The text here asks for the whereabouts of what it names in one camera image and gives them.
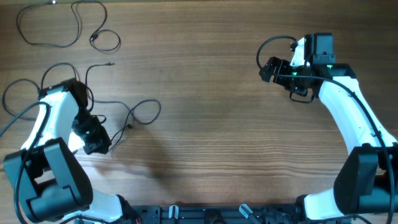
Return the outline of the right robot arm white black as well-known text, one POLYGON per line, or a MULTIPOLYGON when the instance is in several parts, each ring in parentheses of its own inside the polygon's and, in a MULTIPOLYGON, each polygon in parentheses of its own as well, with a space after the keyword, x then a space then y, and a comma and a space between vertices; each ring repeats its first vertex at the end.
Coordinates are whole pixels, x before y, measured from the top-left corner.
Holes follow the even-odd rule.
POLYGON ((291 38, 291 60, 259 63, 264 82, 289 92, 297 103, 319 99, 343 137, 348 158, 332 188, 297 199, 296 223, 323 223, 397 212, 397 139, 377 119, 361 93, 353 69, 337 63, 331 33, 291 38))

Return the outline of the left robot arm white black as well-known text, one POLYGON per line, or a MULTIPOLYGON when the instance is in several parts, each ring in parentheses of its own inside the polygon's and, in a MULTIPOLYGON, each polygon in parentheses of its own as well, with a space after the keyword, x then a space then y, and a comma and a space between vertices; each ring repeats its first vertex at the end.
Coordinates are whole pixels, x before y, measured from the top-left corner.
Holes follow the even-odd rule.
POLYGON ((34 128, 20 151, 4 158, 21 222, 57 222, 69 218, 111 223, 123 217, 117 195, 95 190, 68 148, 71 133, 81 137, 87 154, 106 154, 111 140, 99 119, 87 110, 86 86, 72 78, 40 91, 34 128))

